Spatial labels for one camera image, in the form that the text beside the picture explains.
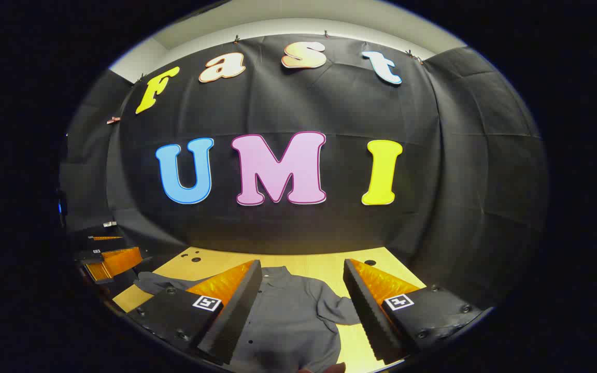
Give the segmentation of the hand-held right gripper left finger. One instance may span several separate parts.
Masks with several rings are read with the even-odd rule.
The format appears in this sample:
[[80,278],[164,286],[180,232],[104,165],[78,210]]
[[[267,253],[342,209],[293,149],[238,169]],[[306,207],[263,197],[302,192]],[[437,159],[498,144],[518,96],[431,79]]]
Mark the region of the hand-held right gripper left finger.
[[229,364],[261,280],[261,263],[251,260],[194,285],[164,281],[126,317],[183,356]]

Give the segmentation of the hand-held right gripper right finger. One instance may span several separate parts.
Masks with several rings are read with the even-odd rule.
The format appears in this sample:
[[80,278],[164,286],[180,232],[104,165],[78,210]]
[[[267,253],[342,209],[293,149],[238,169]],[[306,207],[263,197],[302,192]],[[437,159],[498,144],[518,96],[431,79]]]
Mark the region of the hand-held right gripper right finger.
[[375,358],[386,364],[443,349],[486,314],[443,286],[418,288],[352,258],[343,280]]

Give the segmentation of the grey button-up shirt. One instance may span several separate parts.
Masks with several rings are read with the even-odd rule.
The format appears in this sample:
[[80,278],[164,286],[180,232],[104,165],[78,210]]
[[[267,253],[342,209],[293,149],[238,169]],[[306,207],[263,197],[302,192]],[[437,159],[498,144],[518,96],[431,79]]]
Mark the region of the grey button-up shirt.
[[[345,373],[346,364],[338,360],[338,326],[360,323],[351,299],[338,296],[320,279],[291,274],[284,266],[261,269],[261,285],[230,363],[211,364],[230,373]],[[142,272],[134,283],[152,297],[164,281],[194,285],[208,278]]]

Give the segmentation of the black backdrop cloth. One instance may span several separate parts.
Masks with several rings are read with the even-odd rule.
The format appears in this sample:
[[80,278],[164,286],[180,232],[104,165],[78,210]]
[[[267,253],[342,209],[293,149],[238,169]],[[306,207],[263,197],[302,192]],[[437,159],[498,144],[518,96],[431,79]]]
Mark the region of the black backdrop cloth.
[[334,36],[228,42],[135,84],[106,74],[67,146],[73,236],[116,221],[149,253],[384,247],[480,308],[519,283],[545,221],[537,124],[469,47],[421,65]]

